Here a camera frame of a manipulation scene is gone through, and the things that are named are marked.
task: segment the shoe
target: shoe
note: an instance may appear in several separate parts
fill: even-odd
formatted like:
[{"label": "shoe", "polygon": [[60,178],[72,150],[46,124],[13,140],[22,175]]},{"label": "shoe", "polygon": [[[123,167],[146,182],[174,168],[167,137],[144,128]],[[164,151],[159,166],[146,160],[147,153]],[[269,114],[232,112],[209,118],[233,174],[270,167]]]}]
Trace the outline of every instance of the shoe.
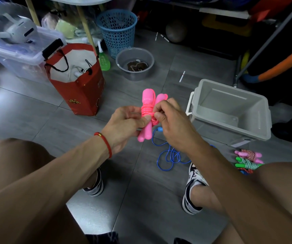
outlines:
[{"label": "shoe", "polygon": [[99,196],[103,192],[103,181],[101,176],[101,170],[100,168],[96,169],[96,172],[98,173],[98,176],[96,178],[96,182],[92,188],[83,188],[85,192],[87,192],[88,195],[92,197]]},{"label": "shoe", "polygon": [[189,166],[189,179],[186,185],[185,193],[182,199],[182,208],[184,211],[190,215],[194,215],[196,213],[199,213],[202,210],[202,207],[196,207],[193,205],[193,203],[190,200],[190,192],[191,189],[195,185],[204,185],[208,186],[208,183],[203,178],[203,176],[200,174],[199,170],[197,170],[196,166],[191,163]]}]

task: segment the wooden table leg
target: wooden table leg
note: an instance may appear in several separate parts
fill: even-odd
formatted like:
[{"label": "wooden table leg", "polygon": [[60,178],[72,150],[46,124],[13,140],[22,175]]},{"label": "wooden table leg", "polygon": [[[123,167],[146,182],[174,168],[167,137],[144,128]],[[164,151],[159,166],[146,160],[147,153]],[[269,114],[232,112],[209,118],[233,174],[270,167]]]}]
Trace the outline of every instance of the wooden table leg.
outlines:
[{"label": "wooden table leg", "polygon": [[37,26],[41,26],[39,19],[38,19],[38,16],[37,16],[37,13],[36,13],[36,10],[34,9],[32,0],[25,0],[25,2],[26,2],[27,7],[29,8],[29,11],[30,11],[30,14],[32,16],[34,24],[36,24]]},{"label": "wooden table leg", "polygon": [[97,55],[96,54],[95,45],[94,45],[94,42],[93,42],[93,38],[92,38],[91,32],[89,31],[89,28],[88,28],[88,25],[87,25],[87,20],[86,20],[85,15],[84,15],[84,11],[83,11],[81,6],[76,6],[76,7],[77,7],[77,11],[78,11],[79,17],[81,18],[81,21],[82,21],[82,24],[83,24],[83,27],[84,27],[84,31],[86,32],[87,39],[88,39],[89,43],[93,46],[95,55]]}]

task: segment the gray plastic bin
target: gray plastic bin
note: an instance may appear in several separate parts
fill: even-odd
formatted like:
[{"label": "gray plastic bin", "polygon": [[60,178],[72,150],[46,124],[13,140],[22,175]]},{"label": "gray plastic bin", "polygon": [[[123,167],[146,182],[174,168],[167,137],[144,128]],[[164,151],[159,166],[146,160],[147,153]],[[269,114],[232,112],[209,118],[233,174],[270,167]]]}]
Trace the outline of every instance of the gray plastic bin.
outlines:
[{"label": "gray plastic bin", "polygon": [[211,80],[199,82],[186,114],[202,136],[229,146],[271,137],[271,114],[264,96]]}]

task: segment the person's left hand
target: person's left hand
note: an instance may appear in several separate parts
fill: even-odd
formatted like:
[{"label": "person's left hand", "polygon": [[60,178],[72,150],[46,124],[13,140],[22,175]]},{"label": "person's left hand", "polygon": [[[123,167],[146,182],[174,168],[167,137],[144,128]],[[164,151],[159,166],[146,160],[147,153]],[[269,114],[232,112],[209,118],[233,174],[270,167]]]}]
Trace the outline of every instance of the person's left hand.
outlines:
[{"label": "person's left hand", "polygon": [[130,137],[139,135],[137,128],[145,127],[150,120],[150,115],[141,117],[140,107],[120,107],[112,114],[101,133],[109,142],[112,153],[116,154],[125,147]]}]

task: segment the blue mesh basket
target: blue mesh basket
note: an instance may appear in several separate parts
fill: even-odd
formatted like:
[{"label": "blue mesh basket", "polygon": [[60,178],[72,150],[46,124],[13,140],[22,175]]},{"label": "blue mesh basket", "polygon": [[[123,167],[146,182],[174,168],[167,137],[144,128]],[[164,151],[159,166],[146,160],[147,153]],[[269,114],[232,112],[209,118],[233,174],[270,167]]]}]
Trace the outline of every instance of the blue mesh basket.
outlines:
[{"label": "blue mesh basket", "polygon": [[134,46],[137,16],[124,9],[110,9],[99,14],[96,24],[102,30],[112,58],[126,48]]}]

